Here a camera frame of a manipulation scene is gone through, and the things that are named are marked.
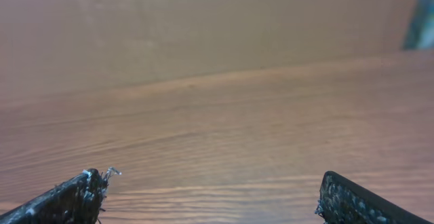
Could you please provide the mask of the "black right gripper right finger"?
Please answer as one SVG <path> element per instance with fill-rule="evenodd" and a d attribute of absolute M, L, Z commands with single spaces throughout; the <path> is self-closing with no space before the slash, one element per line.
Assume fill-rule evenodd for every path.
<path fill-rule="evenodd" d="M 325 224 L 431 224 L 334 171 L 323 176 L 315 214 Z"/>

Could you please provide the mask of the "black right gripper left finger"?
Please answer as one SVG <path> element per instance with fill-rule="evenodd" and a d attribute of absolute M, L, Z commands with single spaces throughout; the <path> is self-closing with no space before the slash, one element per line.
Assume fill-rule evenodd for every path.
<path fill-rule="evenodd" d="M 106 172 L 95 168 L 1 215 L 1 224 L 97 224 L 104 211 L 110 178 L 120 175 L 114 167 Z"/>

